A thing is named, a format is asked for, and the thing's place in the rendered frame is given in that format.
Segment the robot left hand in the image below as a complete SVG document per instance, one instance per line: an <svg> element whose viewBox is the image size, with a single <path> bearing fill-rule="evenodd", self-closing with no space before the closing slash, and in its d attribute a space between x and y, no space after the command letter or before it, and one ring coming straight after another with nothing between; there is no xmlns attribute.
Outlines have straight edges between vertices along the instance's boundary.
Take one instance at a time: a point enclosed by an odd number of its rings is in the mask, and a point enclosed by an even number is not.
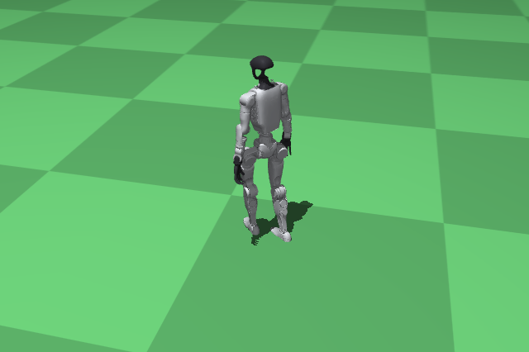
<svg viewBox="0 0 529 352"><path fill-rule="evenodd" d="M239 157L239 156L235 156L234 161L233 161L233 164L235 164L235 167L234 167L234 175L235 175L234 177L235 177L235 182L236 182L237 184L241 184L241 185L242 185L242 184L244 184L243 182L245 182L245 180L243 180L243 179L241 178L241 173L242 173L243 175L245 175L245 174L244 174L244 172L241 170L241 164L242 164L242 161L240 162L240 157Z"/></svg>

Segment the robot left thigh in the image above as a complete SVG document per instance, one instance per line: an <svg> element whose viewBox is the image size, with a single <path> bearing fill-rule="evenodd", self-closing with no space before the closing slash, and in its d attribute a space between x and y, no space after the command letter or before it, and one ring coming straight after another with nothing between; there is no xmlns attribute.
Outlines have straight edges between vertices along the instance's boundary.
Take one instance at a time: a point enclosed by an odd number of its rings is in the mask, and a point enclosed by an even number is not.
<svg viewBox="0 0 529 352"><path fill-rule="evenodd" d="M243 188L247 187L250 192L250 198L255 197L258 195L258 188L253 182L253 174L254 174L254 163L256 162L256 157L258 157L259 153L256 147L245 147L245 152L243 154L244 159L242 160L241 164L241 170L244 172L245 175L241 173L241 178L245 180L243 182Z"/></svg>

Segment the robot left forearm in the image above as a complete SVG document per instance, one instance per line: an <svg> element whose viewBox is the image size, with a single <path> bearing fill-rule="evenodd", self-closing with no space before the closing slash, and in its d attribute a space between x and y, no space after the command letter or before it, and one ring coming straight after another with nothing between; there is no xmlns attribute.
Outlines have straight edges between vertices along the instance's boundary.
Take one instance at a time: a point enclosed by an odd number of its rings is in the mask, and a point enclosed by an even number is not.
<svg viewBox="0 0 529 352"><path fill-rule="evenodd" d="M235 154L233 156L233 160L235 156L240 157L240 162L244 159L244 152L245 152L245 143L247 138L242 135L242 128L241 125L236 126L236 147L235 147Z"/></svg>

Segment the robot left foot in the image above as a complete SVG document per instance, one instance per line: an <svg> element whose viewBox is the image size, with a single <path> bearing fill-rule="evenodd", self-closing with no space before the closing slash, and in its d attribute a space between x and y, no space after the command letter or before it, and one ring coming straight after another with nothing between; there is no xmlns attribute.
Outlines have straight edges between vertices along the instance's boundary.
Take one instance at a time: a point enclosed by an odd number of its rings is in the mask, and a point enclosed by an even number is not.
<svg viewBox="0 0 529 352"><path fill-rule="evenodd" d="M253 223L253 226L250 225L249 217L245 217L243 222L253 235L258 235L260 233L260 228L257 224L255 225L255 223Z"/></svg>

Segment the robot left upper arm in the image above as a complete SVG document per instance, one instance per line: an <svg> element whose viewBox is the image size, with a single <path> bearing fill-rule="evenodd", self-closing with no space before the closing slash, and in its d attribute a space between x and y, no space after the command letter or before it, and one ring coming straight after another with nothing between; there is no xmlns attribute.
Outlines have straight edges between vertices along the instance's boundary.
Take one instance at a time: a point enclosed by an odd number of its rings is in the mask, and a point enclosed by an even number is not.
<svg viewBox="0 0 529 352"><path fill-rule="evenodd" d="M250 132L250 114L251 114L251 108L255 105L255 95L254 92L248 92L245 94L242 94L239 100L241 109L240 109L240 120L241 123L238 125L241 125L242 128L242 135L246 135Z"/></svg>

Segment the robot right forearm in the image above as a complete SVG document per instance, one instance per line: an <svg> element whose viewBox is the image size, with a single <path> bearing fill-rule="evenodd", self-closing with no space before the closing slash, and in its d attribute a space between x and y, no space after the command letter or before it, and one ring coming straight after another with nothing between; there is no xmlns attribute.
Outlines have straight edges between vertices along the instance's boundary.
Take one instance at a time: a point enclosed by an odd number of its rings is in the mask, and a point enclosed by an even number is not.
<svg viewBox="0 0 529 352"><path fill-rule="evenodd" d="M291 136L291 132L292 132L291 120L292 120L291 112L289 113L287 117L281 118L281 122L283 124L283 129L284 129L284 139L289 139Z"/></svg>

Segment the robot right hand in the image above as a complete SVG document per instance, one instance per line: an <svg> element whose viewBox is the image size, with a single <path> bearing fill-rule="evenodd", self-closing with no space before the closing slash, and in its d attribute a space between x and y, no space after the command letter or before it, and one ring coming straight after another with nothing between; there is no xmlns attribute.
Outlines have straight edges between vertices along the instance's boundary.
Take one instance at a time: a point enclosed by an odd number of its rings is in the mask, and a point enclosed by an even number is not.
<svg viewBox="0 0 529 352"><path fill-rule="evenodd" d="M280 143L284 144L284 146L286 147L286 149L288 149L289 147L289 153L291 155L291 136L289 139L284 139L284 132L282 134L282 140L280 141Z"/></svg>

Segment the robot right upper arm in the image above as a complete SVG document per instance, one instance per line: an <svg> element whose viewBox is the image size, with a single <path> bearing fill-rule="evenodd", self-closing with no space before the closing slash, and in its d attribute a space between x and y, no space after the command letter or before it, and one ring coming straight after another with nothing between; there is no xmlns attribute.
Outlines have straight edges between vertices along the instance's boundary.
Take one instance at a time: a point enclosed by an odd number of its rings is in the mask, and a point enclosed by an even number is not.
<svg viewBox="0 0 529 352"><path fill-rule="evenodd" d="M282 95L282 116L281 118L285 118L290 113L289 103L288 103L288 86L285 83L280 83L280 82L276 82L276 83L281 88L281 95Z"/></svg>

